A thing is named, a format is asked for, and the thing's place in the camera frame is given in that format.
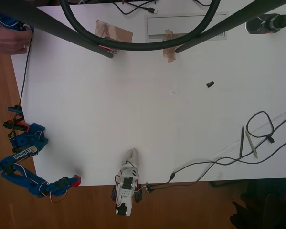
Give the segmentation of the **person's hand with ring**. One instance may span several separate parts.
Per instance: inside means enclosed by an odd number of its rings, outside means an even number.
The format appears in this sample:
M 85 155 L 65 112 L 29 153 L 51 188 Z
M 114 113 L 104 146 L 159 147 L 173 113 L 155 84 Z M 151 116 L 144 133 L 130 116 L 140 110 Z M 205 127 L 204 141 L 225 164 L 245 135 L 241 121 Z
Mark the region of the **person's hand with ring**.
M 25 27 L 23 31 L 7 29 L 0 24 L 0 53 L 25 54 L 32 41 L 33 33 Z

